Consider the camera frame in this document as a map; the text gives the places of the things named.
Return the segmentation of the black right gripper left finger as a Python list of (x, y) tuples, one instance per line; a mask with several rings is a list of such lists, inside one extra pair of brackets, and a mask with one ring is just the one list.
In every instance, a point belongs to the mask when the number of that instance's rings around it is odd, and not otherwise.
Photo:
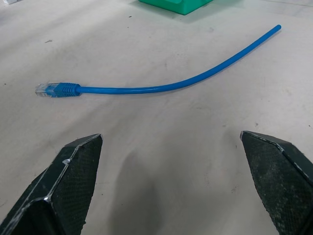
[(0, 235), (81, 235), (102, 143), (93, 134), (66, 144), (0, 223)]

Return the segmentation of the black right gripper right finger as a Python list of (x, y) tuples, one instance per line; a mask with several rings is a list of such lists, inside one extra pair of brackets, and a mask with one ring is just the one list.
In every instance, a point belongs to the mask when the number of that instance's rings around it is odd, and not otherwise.
[(242, 131), (257, 193), (279, 235), (313, 235), (313, 163), (292, 143)]

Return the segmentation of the green plastic block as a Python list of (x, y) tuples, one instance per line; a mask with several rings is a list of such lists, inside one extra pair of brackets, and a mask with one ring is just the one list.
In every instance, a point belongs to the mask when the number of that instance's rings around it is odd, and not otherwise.
[(156, 6), (181, 15), (187, 15), (213, 0), (139, 0), (152, 6)]

